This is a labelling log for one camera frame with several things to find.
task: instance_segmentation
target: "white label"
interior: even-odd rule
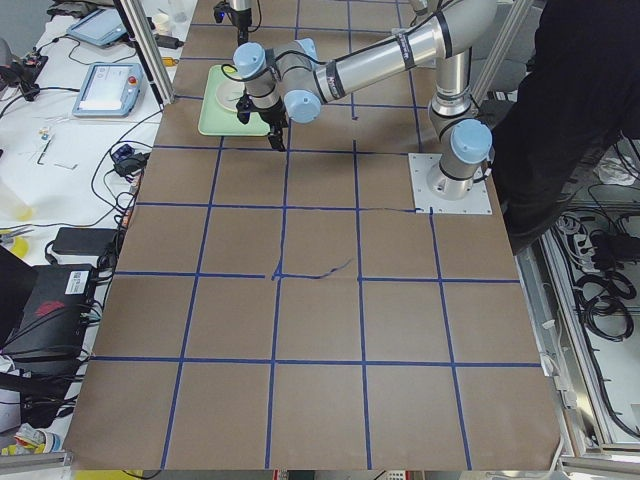
[[[69,275],[69,281],[67,282],[66,295],[78,295],[84,293],[84,287],[87,285],[89,279],[89,272],[73,271]]]

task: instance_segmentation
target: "black cloth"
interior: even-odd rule
[[[548,0],[535,66],[494,129],[494,181],[514,251],[566,206],[580,163],[640,138],[640,0]]]

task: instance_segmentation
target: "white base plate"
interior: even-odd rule
[[[466,197],[460,200],[445,200],[431,191],[427,185],[427,173],[440,161],[442,155],[436,153],[410,153],[411,185],[413,202],[417,209],[429,213],[451,213],[460,215],[491,215],[491,203],[484,182],[474,184]],[[476,177],[481,177],[478,169]]]

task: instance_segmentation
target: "blue joint cap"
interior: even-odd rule
[[[309,123],[320,115],[320,99],[306,90],[291,90],[284,96],[284,105],[294,122]]]
[[[258,73],[264,67],[264,48],[259,43],[249,42],[240,45],[233,54],[233,63],[241,78]]]
[[[451,133],[453,153],[468,165],[486,160],[492,143],[491,130],[478,120],[463,120],[453,127]]]
[[[302,47],[302,49],[304,50],[304,53],[306,53],[310,57],[315,58],[316,60],[318,59],[318,52],[316,52],[316,44],[311,38],[302,38],[300,40],[296,40],[296,42],[298,42],[298,44]]]

